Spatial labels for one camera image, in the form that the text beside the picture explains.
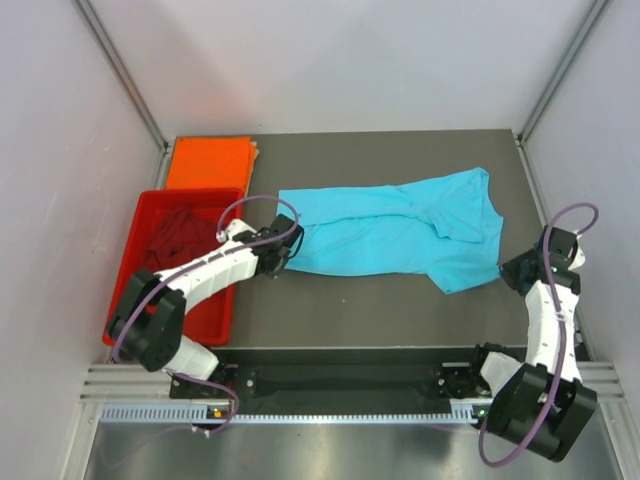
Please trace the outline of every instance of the red basket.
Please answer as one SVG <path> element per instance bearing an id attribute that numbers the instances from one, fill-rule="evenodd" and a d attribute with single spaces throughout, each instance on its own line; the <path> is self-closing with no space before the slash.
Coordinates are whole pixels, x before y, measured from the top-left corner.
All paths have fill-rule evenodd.
<path id="1" fill-rule="evenodd" d="M 166 215 L 181 207 L 189 207 L 194 216 L 217 222 L 225 208 L 244 196 L 237 189 L 153 190 L 140 195 L 124 249 L 118 280 L 111 298 L 107 324 L 131 275 L 140 269 L 143 255 L 153 232 Z M 242 218 L 242 205 L 227 216 L 227 222 Z M 184 319 L 184 334 L 203 345 L 224 345 L 229 341 L 233 305 L 233 286 L 199 303 Z M 115 342 L 105 332 L 102 341 Z"/>

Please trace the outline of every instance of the orange cloth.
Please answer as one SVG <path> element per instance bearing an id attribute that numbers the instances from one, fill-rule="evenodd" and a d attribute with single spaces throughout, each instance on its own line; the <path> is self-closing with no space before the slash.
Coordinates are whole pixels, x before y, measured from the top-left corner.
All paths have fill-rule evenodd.
<path id="1" fill-rule="evenodd" d="M 246 194 L 255 158 L 249 137 L 179 137 L 165 188 L 235 187 Z"/>

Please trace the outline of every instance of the dark red fabric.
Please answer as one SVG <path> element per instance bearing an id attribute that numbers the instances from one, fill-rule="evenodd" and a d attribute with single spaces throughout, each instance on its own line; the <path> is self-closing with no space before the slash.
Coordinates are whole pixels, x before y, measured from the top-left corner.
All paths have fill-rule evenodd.
<path id="1" fill-rule="evenodd" d="M 175 268 L 214 250 L 219 245 L 216 228 L 187 207 L 169 213 L 151 236 L 143 267 L 152 272 Z"/>

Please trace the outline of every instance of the blue cloth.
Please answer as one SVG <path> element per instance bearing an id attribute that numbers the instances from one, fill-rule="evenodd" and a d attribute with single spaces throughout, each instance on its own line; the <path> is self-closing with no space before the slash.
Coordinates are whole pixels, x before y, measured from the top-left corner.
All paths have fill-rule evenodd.
<path id="1" fill-rule="evenodd" d="M 475 168 L 406 185 L 282 190 L 305 229 L 287 268 L 337 276 L 427 274 L 445 293 L 498 278 L 503 219 Z M 278 213 L 291 216 L 282 205 Z"/>

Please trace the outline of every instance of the purple cable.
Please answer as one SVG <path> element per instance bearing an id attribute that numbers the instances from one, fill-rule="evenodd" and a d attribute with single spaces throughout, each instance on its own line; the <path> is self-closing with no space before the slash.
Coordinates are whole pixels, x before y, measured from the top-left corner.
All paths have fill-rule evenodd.
<path id="1" fill-rule="evenodd" d="M 556 394 L 558 393 L 558 387 L 560 386 L 560 379 L 562 377 L 562 366 L 564 364 L 564 355 L 567 351 L 567 329 L 566 329 L 564 315 L 562 315 L 561 313 L 562 305 L 560 304 L 560 298 L 558 297 L 556 282 L 553 279 L 553 272 L 551 270 L 551 262 L 549 260 L 549 240 L 551 238 L 551 230 L 556 225 L 556 223 L 558 223 L 558 220 L 560 220 L 561 217 L 563 217 L 564 215 L 566 215 L 567 213 L 573 210 L 577 210 L 578 208 L 584 208 L 584 207 L 590 208 L 591 210 L 593 210 L 593 218 L 591 219 L 591 222 L 589 222 L 589 224 L 586 227 L 578 230 L 578 234 L 579 235 L 583 234 L 584 232 L 589 230 L 591 227 L 593 227 L 593 225 L 598 221 L 598 217 L 600 216 L 600 211 L 598 210 L 598 207 L 590 202 L 575 203 L 566 208 L 563 208 L 551 219 L 547 229 L 544 232 L 544 238 L 542 239 L 542 261 L 544 264 L 544 270 L 547 274 L 547 279 L 549 281 L 549 289 L 551 290 L 551 297 L 553 298 L 553 306 L 555 307 L 555 310 L 556 310 L 558 327 L 560 328 L 560 348 L 558 350 L 556 368 L 553 373 L 553 379 L 551 380 L 551 387 L 549 388 L 549 394 L 547 395 L 547 399 L 545 400 L 544 405 L 542 405 L 542 409 L 540 410 L 540 413 L 538 413 L 536 420 L 533 422 L 533 425 L 531 425 L 531 429 L 527 432 L 527 434 L 522 439 L 522 441 L 518 444 L 518 446 L 515 449 L 513 449 L 513 451 L 509 455 L 504 457 L 502 460 L 497 460 L 497 461 L 489 460 L 485 454 L 484 436 L 487 432 L 487 422 L 489 421 L 488 418 L 485 418 L 484 422 L 482 422 L 482 425 L 480 427 L 480 436 L 478 437 L 478 450 L 480 452 L 480 458 L 489 467 L 492 467 L 492 468 L 504 467 L 505 465 L 508 465 L 513 460 L 518 458 L 527 449 L 531 441 L 535 438 L 536 434 L 538 433 L 538 430 L 544 423 L 544 420 L 547 418 L 547 415 L 549 414 L 551 407 L 553 407 Z"/>
<path id="2" fill-rule="evenodd" d="M 247 244 L 244 244 L 244 245 L 239 245 L 237 247 L 230 248 L 224 254 L 216 253 L 216 254 L 210 256 L 209 258 L 207 258 L 206 260 L 201 260 L 200 262 L 194 263 L 193 265 L 188 265 L 188 266 L 178 270 L 177 272 L 174 272 L 172 275 L 169 275 L 167 278 L 165 278 L 162 282 L 160 282 L 158 285 L 156 285 L 142 299 L 142 301 L 138 304 L 138 306 L 131 313 L 131 316 L 125 322 L 124 327 L 122 327 L 122 331 L 120 332 L 120 334 L 118 335 L 118 338 L 116 339 L 116 343 L 115 343 L 115 345 L 113 347 L 113 352 L 111 354 L 111 358 L 115 363 L 123 363 L 122 359 L 120 358 L 120 349 L 122 348 L 122 343 L 124 342 L 124 339 L 126 338 L 127 334 L 129 333 L 129 330 L 131 329 L 131 327 L 134 324 L 134 322 L 138 319 L 138 317 L 140 316 L 142 311 L 153 300 L 153 298 L 164 287 L 166 287 L 169 283 L 171 283 L 172 281 L 174 281 L 177 278 L 181 277 L 185 273 L 189 273 L 192 270 L 200 268 L 203 265 L 206 265 L 207 263 L 211 263 L 211 262 L 221 258 L 223 255 L 230 255 L 232 253 L 238 252 L 238 251 L 243 250 L 245 248 L 259 247 L 261 245 L 267 245 L 269 243 L 273 243 L 273 242 L 277 242 L 278 240 L 282 240 L 282 239 L 288 237 L 290 234 L 292 234 L 295 231 L 295 229 L 298 227 L 298 222 L 300 220 L 300 216 L 298 215 L 298 212 L 293 207 L 293 205 L 291 205 L 289 202 L 287 202 L 285 200 L 282 200 L 282 199 L 280 199 L 278 197 L 271 196 L 271 195 L 255 195 L 255 196 L 252 196 L 252 197 L 241 198 L 240 200 L 238 200 L 236 202 L 233 202 L 231 205 L 229 205 L 224 210 L 224 212 L 220 216 L 220 219 L 218 220 L 218 228 L 217 228 L 218 232 L 223 231 L 224 221 L 225 221 L 226 217 L 229 215 L 229 213 L 235 207 L 237 207 L 238 205 L 240 205 L 242 203 L 245 203 L 245 202 L 248 202 L 248 201 L 253 201 L 253 200 L 271 200 L 271 201 L 275 201 L 275 202 L 278 202 L 278 203 L 282 203 L 285 207 L 287 207 L 293 213 L 293 225 L 291 227 L 289 227 L 289 229 L 287 231 L 285 231 L 283 233 L 280 233 L 280 234 L 278 234 L 278 235 L 276 235 L 274 237 L 266 238 L 264 240 L 257 240 L 255 242 L 251 242 L 251 243 L 247 243 Z M 238 398 L 238 395 L 236 394 L 236 392 L 231 390 L 226 385 L 222 385 L 220 383 L 215 383 L 215 382 L 209 382 L 207 380 L 200 380 L 200 379 L 197 379 L 197 378 L 193 378 L 193 377 L 191 377 L 189 375 L 185 375 L 185 374 L 181 374 L 181 373 L 175 373 L 173 376 L 177 377 L 177 378 L 181 378 L 183 380 L 187 380 L 189 382 L 199 383 L 200 385 L 205 385 L 205 386 L 208 386 L 208 387 L 211 387 L 211 388 L 215 388 L 217 390 L 221 390 L 224 393 L 226 393 L 227 395 L 229 395 L 229 397 L 231 397 L 233 399 L 233 409 L 229 413 L 229 415 L 227 416 L 227 418 L 224 421 L 224 423 L 222 423 L 215 430 L 212 430 L 212 433 L 215 433 L 215 434 L 220 433 L 221 431 L 223 431 L 223 430 L 225 430 L 225 429 L 227 429 L 229 427 L 229 424 L 231 423 L 231 420 L 233 420 L 233 418 L 237 415 L 238 410 L 240 409 L 240 399 Z M 117 462 L 114 462 L 114 463 L 111 463 L 111 462 L 109 462 L 107 460 L 106 453 L 104 451 L 104 442 L 102 442 L 102 444 L 100 446 L 100 455 L 101 455 L 102 461 L 108 468 L 117 468 L 120 465 L 122 465 L 123 463 L 125 463 L 127 460 L 129 460 L 132 456 L 137 454 L 144 447 L 146 447 L 149 443 L 153 442 L 154 440 L 162 437 L 163 435 L 165 435 L 167 433 L 175 432 L 175 431 L 178 431 L 178 430 L 186 430 L 186 429 L 191 429 L 191 427 L 186 426 L 186 425 L 177 425 L 177 426 L 169 427 L 166 430 L 162 430 L 162 431 L 156 433 L 155 435 L 153 435 L 152 437 L 150 437 L 149 439 L 147 439 L 144 442 L 142 442 L 140 445 L 136 446 L 124 458 L 122 458 L 122 459 L 120 459 L 120 460 L 118 460 Z"/>

